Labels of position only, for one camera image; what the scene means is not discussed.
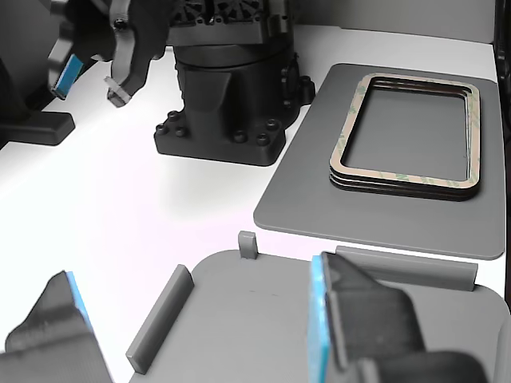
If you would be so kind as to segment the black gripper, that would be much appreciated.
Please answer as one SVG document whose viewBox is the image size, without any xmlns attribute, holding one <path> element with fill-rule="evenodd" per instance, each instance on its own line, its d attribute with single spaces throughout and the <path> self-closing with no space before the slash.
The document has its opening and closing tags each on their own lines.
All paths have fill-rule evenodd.
<svg viewBox="0 0 511 383">
<path fill-rule="evenodd" d="M 160 17 L 134 15 L 134 1 L 64 1 L 63 38 L 48 56 L 48 87 L 65 100 L 86 60 L 113 60 L 105 79 L 108 100 L 127 105 L 145 86 L 152 60 L 163 56 L 168 26 Z"/>
</svg>

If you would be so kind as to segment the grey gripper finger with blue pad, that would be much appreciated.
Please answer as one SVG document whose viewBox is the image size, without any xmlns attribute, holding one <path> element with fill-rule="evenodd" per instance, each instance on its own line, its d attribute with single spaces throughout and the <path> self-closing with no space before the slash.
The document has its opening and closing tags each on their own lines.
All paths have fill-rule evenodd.
<svg viewBox="0 0 511 383">
<path fill-rule="evenodd" d="M 6 337 L 1 381 L 111 382 L 74 275 L 46 284 L 25 320 Z"/>
<path fill-rule="evenodd" d="M 314 383 L 487 380 L 467 353 L 427 350 L 405 291 L 328 252 L 311 260 L 307 368 Z"/>
</svg>

